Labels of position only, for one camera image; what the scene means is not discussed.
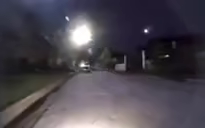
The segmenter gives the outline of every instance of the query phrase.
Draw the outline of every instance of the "street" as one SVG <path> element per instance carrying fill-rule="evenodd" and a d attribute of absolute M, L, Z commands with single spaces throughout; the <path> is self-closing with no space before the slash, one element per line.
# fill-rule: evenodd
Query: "street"
<path fill-rule="evenodd" d="M 52 102 L 34 128 L 205 128 L 205 82 L 83 73 Z"/>

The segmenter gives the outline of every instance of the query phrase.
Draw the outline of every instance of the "night sky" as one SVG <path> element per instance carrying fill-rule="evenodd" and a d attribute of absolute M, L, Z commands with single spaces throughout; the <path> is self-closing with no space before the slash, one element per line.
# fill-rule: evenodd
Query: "night sky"
<path fill-rule="evenodd" d="M 75 19 L 84 14 L 94 25 L 95 43 L 134 51 L 150 38 L 187 33 L 184 8 L 188 6 L 181 9 L 183 4 L 176 0 L 0 0 L 0 24 L 26 31 L 27 16 L 34 17 L 33 28 L 50 35 L 67 25 L 66 15 Z M 143 33 L 145 27 L 152 28 L 150 34 Z"/>

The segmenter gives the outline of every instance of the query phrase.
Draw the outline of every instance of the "lawn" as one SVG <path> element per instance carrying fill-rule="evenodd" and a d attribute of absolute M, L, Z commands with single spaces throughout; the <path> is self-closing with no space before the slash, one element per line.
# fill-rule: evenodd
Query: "lawn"
<path fill-rule="evenodd" d="M 0 79 L 0 111 L 67 74 L 24 74 Z"/>

